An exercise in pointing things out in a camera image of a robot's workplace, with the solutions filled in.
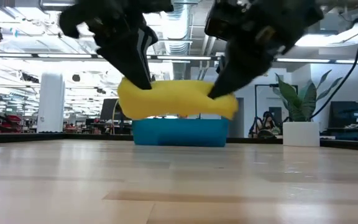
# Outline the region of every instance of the yellow cloth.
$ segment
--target yellow cloth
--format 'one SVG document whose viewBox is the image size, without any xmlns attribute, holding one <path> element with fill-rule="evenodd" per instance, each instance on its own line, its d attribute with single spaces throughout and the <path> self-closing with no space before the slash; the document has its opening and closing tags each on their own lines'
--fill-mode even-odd
<svg viewBox="0 0 358 224">
<path fill-rule="evenodd" d="M 234 94 L 208 97 L 213 84 L 199 80 L 152 82 L 152 90 L 141 90 L 123 78 L 118 86 L 119 104 L 128 118 L 144 119 L 165 114 L 218 114 L 233 119 L 238 110 Z"/>
</svg>

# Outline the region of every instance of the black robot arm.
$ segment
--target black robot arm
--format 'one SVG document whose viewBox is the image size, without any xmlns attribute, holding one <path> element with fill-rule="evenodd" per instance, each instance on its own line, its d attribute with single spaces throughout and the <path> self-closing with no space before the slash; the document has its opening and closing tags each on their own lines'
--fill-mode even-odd
<svg viewBox="0 0 358 224">
<path fill-rule="evenodd" d="M 209 97 L 232 93 L 263 75 L 275 56 L 287 53 L 310 25 L 323 18 L 315 0 L 215 0 L 205 33 L 227 41 L 225 63 Z M 60 16 L 63 33 L 79 38 L 85 22 L 97 53 L 134 85 L 151 89 L 147 48 L 158 41 L 143 13 L 170 12 L 170 0 L 78 0 Z"/>
<path fill-rule="evenodd" d="M 151 89 L 146 51 L 157 43 L 143 13 L 170 12 L 170 0 L 79 0 L 60 15 L 63 33 L 79 38 L 77 25 L 85 22 L 100 47 L 96 53 L 143 90 Z"/>
<path fill-rule="evenodd" d="M 305 29 L 323 18 L 315 0 L 215 0 L 205 33 L 227 41 L 225 61 L 209 97 L 232 93 L 263 75 Z"/>
</svg>

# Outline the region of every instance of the black cable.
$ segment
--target black cable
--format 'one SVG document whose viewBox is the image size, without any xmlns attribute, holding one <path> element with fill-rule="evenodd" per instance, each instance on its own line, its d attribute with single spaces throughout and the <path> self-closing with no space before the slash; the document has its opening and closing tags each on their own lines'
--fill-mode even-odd
<svg viewBox="0 0 358 224">
<path fill-rule="evenodd" d="M 350 21 L 349 19 L 346 19 L 341 13 L 338 14 L 340 17 L 342 17 L 343 20 L 345 20 L 346 22 L 353 22 L 353 21 Z"/>
<path fill-rule="evenodd" d="M 313 114 L 311 118 L 314 118 L 317 114 L 319 114 L 327 105 L 328 103 L 332 100 L 332 98 L 334 97 L 334 95 L 338 92 L 338 90 L 343 86 L 343 84 L 346 82 L 346 80 L 349 78 L 349 76 L 351 75 L 351 73 L 353 72 L 354 68 L 357 65 L 357 61 L 358 61 L 358 48 L 356 51 L 356 56 L 354 58 L 354 63 L 351 67 L 351 69 L 349 70 L 349 72 L 347 73 L 347 75 L 344 77 L 344 79 L 342 80 L 341 84 L 338 85 L 338 87 L 333 91 L 333 93 L 331 94 L 331 96 L 329 96 L 329 98 L 326 100 L 326 102 L 322 105 L 322 107 L 315 113 Z"/>
</svg>

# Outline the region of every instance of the blue bin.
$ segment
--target blue bin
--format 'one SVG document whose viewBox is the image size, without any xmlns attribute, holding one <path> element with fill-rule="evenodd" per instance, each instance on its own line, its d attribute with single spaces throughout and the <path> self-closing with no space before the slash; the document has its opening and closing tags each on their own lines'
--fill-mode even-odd
<svg viewBox="0 0 358 224">
<path fill-rule="evenodd" d="M 226 119 L 143 119 L 132 122 L 136 145 L 224 147 Z"/>
</svg>

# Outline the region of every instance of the white cylindrical object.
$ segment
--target white cylindrical object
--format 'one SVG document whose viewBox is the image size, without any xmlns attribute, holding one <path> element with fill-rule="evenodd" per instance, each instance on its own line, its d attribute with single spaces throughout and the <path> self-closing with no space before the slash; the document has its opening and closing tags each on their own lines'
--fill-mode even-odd
<svg viewBox="0 0 358 224">
<path fill-rule="evenodd" d="M 41 78 L 37 132 L 62 132 L 65 81 L 60 72 L 45 72 Z"/>
<path fill-rule="evenodd" d="M 283 145 L 320 147 L 320 132 L 317 122 L 285 122 Z"/>
</svg>

